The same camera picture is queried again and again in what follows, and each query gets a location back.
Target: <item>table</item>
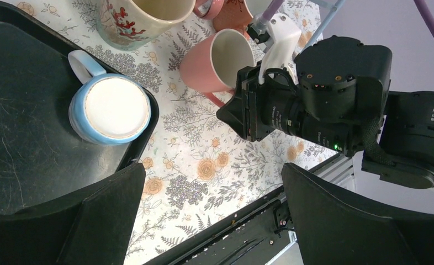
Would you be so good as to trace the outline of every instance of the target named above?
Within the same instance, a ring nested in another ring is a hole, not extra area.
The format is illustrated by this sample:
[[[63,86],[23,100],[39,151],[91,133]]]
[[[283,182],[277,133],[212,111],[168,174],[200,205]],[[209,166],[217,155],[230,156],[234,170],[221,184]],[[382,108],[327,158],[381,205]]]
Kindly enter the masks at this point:
[[[245,142],[218,121],[216,106],[188,89],[177,71],[186,52],[214,32],[207,20],[191,15],[142,48],[123,52],[98,35],[93,0],[5,1],[138,81],[158,101],[160,120],[139,161],[147,177],[125,264],[145,263],[276,189],[283,163],[312,168],[335,154],[279,131]],[[318,6],[287,0],[282,11],[303,31],[300,51],[320,24]],[[251,44],[258,61],[263,53]]]

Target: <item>white mug with red flowers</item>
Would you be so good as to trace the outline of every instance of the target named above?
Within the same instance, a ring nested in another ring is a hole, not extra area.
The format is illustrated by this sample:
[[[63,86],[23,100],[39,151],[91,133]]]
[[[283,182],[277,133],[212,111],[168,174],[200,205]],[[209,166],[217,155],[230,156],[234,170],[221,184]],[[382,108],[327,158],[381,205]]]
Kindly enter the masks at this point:
[[[132,51],[184,21],[196,0],[100,0],[97,29],[109,45]]]

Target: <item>white wall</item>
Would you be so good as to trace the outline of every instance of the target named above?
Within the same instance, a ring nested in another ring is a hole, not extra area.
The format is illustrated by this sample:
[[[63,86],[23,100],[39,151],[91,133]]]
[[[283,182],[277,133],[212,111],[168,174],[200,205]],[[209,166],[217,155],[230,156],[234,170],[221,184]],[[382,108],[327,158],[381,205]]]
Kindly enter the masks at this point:
[[[434,0],[427,0],[434,15]],[[321,8],[322,19],[327,10]],[[434,91],[434,39],[412,0],[346,0],[323,33],[350,36],[393,52],[392,91]],[[433,189],[416,190],[382,182],[362,172],[362,154],[354,158],[357,192],[404,209],[434,213]]]

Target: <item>blue mug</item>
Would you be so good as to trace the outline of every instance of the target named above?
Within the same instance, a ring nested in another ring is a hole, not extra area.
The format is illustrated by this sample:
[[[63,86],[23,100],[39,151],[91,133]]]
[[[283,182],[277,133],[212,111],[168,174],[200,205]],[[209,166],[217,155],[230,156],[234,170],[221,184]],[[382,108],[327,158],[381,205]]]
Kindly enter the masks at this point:
[[[69,106],[74,131],[98,145],[121,145],[139,137],[151,116],[144,89],[127,76],[107,73],[85,51],[72,51],[67,58],[83,84]]]

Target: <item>robotic arm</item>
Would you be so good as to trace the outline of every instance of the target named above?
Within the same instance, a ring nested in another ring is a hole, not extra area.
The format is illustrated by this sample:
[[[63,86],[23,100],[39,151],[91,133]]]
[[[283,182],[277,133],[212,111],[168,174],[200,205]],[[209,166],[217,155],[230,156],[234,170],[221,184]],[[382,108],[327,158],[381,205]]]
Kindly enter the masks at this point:
[[[390,91],[391,50],[336,36],[295,58],[295,85],[284,58],[290,60],[298,31],[292,38],[277,32],[248,28],[259,44],[269,43],[268,57],[238,72],[218,119],[248,141],[281,130],[347,157],[364,151],[363,171],[410,188],[434,187],[434,92]]]

